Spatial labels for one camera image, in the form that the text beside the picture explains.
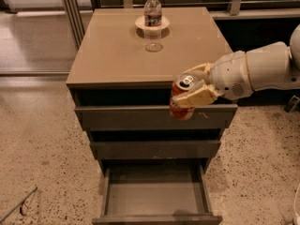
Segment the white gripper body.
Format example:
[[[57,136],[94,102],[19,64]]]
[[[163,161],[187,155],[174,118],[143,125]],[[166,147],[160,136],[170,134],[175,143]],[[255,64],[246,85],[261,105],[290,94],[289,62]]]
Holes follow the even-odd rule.
[[[233,52],[220,57],[210,68],[210,83],[226,99],[247,98],[252,93],[246,53]]]

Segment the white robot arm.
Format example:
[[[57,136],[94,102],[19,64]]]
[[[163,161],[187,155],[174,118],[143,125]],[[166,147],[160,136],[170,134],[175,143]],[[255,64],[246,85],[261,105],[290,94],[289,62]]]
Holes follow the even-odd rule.
[[[179,108],[209,105],[219,97],[247,98],[265,89],[297,89],[300,70],[300,25],[290,43],[276,42],[248,52],[232,52],[214,63],[186,70],[174,81],[179,94],[171,104]]]

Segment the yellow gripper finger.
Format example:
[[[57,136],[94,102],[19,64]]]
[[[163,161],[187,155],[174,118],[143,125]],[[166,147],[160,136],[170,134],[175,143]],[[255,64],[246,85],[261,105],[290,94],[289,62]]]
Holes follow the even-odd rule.
[[[212,104],[220,96],[213,84],[204,80],[197,82],[189,91],[172,97],[172,102],[180,108],[200,107]]]
[[[212,67],[211,63],[199,64],[196,67],[192,67],[186,71],[184,74],[191,74],[198,78],[198,80],[209,81],[210,69]]]

